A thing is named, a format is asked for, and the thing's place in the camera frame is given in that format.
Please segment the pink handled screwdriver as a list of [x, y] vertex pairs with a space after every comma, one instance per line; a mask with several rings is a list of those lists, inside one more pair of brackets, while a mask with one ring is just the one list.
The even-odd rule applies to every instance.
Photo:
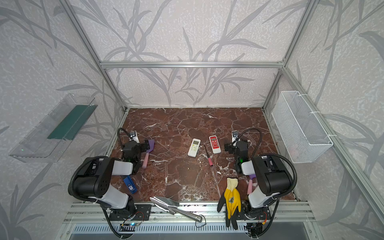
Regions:
[[212, 166], [213, 166], [213, 161], [212, 161], [212, 159], [211, 159], [211, 156], [210, 156], [210, 154], [209, 154], [209, 152], [208, 152], [208, 149], [207, 149], [206, 145], [204, 145], [204, 147], [205, 147], [205, 151], [206, 151], [207, 159], [208, 159], [208, 161], [209, 161], [209, 165], [210, 165], [210, 167], [212, 167]]

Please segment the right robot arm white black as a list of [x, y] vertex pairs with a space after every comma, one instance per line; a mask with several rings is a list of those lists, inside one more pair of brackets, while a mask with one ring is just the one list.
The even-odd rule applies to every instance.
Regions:
[[296, 187], [297, 171], [287, 158], [278, 154], [249, 157], [248, 145], [240, 140], [225, 145], [225, 151], [234, 155], [235, 171], [250, 178], [242, 215], [249, 220], [269, 220], [269, 206]]

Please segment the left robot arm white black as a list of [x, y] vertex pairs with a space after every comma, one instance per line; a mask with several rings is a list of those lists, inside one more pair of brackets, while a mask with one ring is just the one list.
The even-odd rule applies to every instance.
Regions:
[[69, 194], [78, 200], [99, 204], [105, 211], [110, 210], [107, 215], [110, 221], [147, 221], [151, 206], [137, 207], [132, 196], [112, 186], [111, 178], [135, 175], [143, 165], [142, 153], [150, 149], [148, 140], [143, 143], [130, 141], [123, 146], [123, 159], [107, 156], [86, 158], [70, 180]]

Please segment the red white remote control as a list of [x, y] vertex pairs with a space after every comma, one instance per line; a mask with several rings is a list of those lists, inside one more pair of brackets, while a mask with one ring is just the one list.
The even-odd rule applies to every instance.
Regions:
[[210, 136], [209, 140], [210, 140], [210, 144], [211, 144], [211, 147], [212, 147], [213, 154], [221, 153], [221, 147], [220, 147], [220, 144], [219, 144], [218, 137], [217, 136]]

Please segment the purple pink spatula left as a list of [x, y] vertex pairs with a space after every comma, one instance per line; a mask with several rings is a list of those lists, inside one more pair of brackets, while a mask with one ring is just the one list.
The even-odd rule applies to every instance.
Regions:
[[142, 165], [143, 169], [147, 168], [148, 160], [149, 160], [149, 155], [150, 155], [150, 152], [153, 151], [154, 145], [155, 145], [155, 140], [149, 140], [150, 148], [146, 151], [146, 155], [145, 155], [145, 158], [144, 158], [144, 161], [143, 161], [143, 165]]

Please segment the blue small box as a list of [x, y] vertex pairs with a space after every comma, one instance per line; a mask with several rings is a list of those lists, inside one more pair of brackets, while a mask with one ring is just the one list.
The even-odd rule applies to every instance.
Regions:
[[123, 179], [123, 181], [126, 184], [126, 186], [129, 189], [129, 191], [131, 192], [131, 194], [135, 194], [138, 191], [138, 189], [137, 189], [135, 183], [133, 182], [131, 176], [126, 176]]

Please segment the yellow black work glove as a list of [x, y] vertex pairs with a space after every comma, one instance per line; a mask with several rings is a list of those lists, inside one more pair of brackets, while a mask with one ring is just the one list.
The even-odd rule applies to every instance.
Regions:
[[232, 224], [235, 230], [238, 230], [238, 216], [242, 211], [242, 201], [239, 191], [237, 190], [238, 179], [227, 178], [227, 187], [218, 202], [217, 212], [219, 213], [223, 206], [226, 205], [226, 227]]

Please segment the metal garden trowel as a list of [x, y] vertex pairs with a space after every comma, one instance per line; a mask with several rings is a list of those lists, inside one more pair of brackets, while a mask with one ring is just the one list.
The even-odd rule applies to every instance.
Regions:
[[156, 207], [168, 212], [171, 215], [178, 213], [198, 223], [201, 223], [203, 221], [203, 217], [199, 215], [180, 210], [180, 204], [172, 199], [168, 199], [165, 197], [150, 197], [150, 200]]

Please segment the green mat on shelf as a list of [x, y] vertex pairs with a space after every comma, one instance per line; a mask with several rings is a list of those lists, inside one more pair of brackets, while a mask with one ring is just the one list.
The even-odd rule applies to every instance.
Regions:
[[98, 105], [76, 105], [50, 133], [48, 139], [73, 140]]

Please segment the clear acrylic wall shelf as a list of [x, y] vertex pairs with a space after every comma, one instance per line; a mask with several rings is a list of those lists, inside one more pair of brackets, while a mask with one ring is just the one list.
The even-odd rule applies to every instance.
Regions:
[[48, 136], [76, 105], [97, 104], [94, 97], [67, 94], [9, 155], [24, 163], [57, 162], [73, 140], [54, 140]]

